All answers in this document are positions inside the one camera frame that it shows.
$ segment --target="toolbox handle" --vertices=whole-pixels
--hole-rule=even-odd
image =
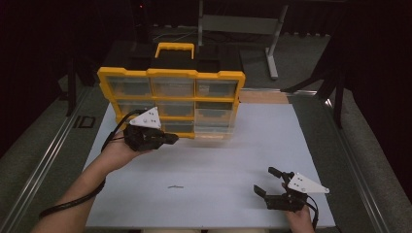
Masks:
[[[190,50],[191,59],[194,59],[194,44],[191,43],[158,43],[157,51],[155,52],[155,58],[158,58],[158,54],[161,50]]]

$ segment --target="person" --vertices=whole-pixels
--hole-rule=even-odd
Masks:
[[[112,172],[122,168],[135,157],[150,151],[134,151],[125,142],[123,133],[114,137],[105,149],[94,159],[55,203],[60,205],[88,195]],[[32,229],[32,233],[84,232],[86,221],[95,197],[84,203],[44,216]],[[305,206],[296,213],[285,212],[293,233],[313,233],[309,209]]]

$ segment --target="toolbox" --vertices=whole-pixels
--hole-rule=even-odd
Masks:
[[[229,139],[245,83],[236,46],[115,42],[98,71],[119,122],[157,107],[161,129],[181,138]]]

